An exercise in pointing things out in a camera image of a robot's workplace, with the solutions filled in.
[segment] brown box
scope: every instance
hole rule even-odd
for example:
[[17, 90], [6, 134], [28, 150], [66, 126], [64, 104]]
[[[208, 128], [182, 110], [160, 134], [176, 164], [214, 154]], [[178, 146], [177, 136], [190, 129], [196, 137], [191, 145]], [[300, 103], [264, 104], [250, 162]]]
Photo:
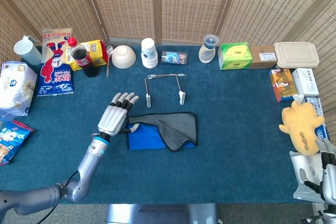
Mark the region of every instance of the brown box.
[[272, 68], [277, 63], [274, 46], [250, 46], [252, 63], [249, 68]]

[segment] woven panel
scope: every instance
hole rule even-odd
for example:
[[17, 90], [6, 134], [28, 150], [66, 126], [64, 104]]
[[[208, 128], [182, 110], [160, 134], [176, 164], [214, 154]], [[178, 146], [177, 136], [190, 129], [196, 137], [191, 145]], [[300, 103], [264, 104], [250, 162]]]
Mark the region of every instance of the woven panel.
[[332, 115], [325, 115], [325, 120], [330, 141], [336, 145], [336, 111]]
[[203, 42], [222, 0], [161, 0], [162, 39]]
[[100, 39], [95, 16], [87, 0], [12, 0], [34, 28], [73, 28], [79, 41]]
[[252, 45], [282, 41], [314, 1], [233, 0], [220, 41], [248, 41]]
[[320, 64], [314, 69], [323, 106], [336, 101], [336, 0], [333, 0], [297, 41], [312, 42]]
[[0, 68], [1, 64], [9, 60], [20, 60], [14, 53], [15, 43], [29, 35], [26, 30], [16, 21], [11, 13], [0, 4]]
[[97, 0], [109, 37], [154, 38], [153, 0]]

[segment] green box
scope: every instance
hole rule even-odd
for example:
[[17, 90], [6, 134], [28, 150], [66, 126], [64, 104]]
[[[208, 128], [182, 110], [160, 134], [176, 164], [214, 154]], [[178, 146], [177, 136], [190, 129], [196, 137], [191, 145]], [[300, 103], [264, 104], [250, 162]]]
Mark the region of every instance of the green box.
[[247, 42], [221, 44], [218, 49], [219, 69], [245, 69], [253, 58]]

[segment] dark bottle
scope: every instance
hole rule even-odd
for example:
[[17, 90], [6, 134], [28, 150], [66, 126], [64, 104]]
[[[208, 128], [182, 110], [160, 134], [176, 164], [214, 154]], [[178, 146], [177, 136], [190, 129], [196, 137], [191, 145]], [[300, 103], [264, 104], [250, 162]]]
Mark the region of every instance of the dark bottle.
[[75, 38], [68, 38], [68, 44], [73, 59], [83, 69], [84, 74], [87, 77], [96, 77], [98, 68], [93, 65], [90, 53], [85, 46], [78, 44]]

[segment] white bowl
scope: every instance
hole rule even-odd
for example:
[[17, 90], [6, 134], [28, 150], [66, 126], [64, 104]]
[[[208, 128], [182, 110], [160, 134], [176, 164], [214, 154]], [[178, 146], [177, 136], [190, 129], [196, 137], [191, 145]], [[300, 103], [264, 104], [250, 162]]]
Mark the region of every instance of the white bowl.
[[135, 63], [135, 52], [129, 46], [117, 46], [112, 53], [112, 63], [117, 68], [129, 68]]

